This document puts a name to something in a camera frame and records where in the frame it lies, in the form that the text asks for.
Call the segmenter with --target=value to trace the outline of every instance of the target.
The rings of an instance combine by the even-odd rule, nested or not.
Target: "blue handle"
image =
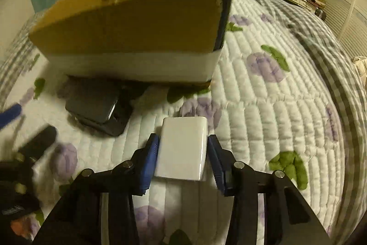
[[[0,113],[0,130],[7,124],[15,120],[22,113],[22,107],[20,104],[14,104],[4,112]]]

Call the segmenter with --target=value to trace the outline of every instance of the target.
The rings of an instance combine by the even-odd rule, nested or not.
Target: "gray plaid border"
[[[40,12],[32,16],[19,31],[5,54],[5,60],[0,66],[0,111],[21,74],[25,63],[31,57],[35,46],[29,40],[28,33],[32,26],[43,16]]]
[[[342,244],[366,211],[366,93],[349,57],[319,18],[282,0],[256,1],[298,39],[315,63],[338,110],[347,150],[343,198],[332,237],[335,244]]]

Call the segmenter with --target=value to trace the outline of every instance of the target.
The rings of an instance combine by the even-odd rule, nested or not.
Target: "white block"
[[[49,62],[68,75],[110,76],[144,82],[207,82],[221,50],[211,53],[144,52],[47,55]]]
[[[162,125],[155,175],[200,181],[207,136],[206,117],[166,117]]]

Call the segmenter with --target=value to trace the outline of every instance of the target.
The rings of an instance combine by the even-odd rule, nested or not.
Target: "white box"
[[[200,181],[208,138],[206,117],[166,117],[159,143],[157,177]]]

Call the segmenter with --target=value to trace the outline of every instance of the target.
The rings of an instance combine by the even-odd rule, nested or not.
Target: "white quilt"
[[[295,151],[307,172],[308,183],[301,193],[329,233],[336,221],[345,171],[341,124],[330,93],[300,43],[258,2],[233,0],[231,20],[242,30],[226,32],[210,91],[190,97],[184,109],[190,110],[192,99],[199,99],[200,104],[201,98],[207,98],[202,104],[206,112],[214,107],[221,111],[210,133],[215,133],[222,147],[231,150],[237,160],[255,170],[270,173],[269,161],[279,153]],[[278,63],[262,45],[279,51],[289,71],[283,70],[280,65],[284,63]],[[131,158],[151,132],[159,131],[163,119],[176,116],[187,101],[182,97],[170,104],[168,87],[151,85],[133,101],[133,115],[124,133],[112,138],[69,117],[65,99],[57,97],[67,77],[42,55],[19,77],[5,107],[24,99],[36,78],[45,79],[45,88],[37,99],[24,105],[23,117],[0,131],[1,158],[9,154],[9,147],[16,149],[49,123],[58,129],[58,142],[72,143],[77,149],[74,177],[84,168],[100,172]],[[35,168],[37,194],[45,215],[59,199],[59,183],[49,170],[51,152]],[[201,182],[154,178],[146,195],[134,198],[142,244],[158,244],[162,238],[168,244],[177,229],[192,244],[224,244],[232,202],[217,191],[208,163]],[[261,206],[258,223],[259,244],[264,241]]]

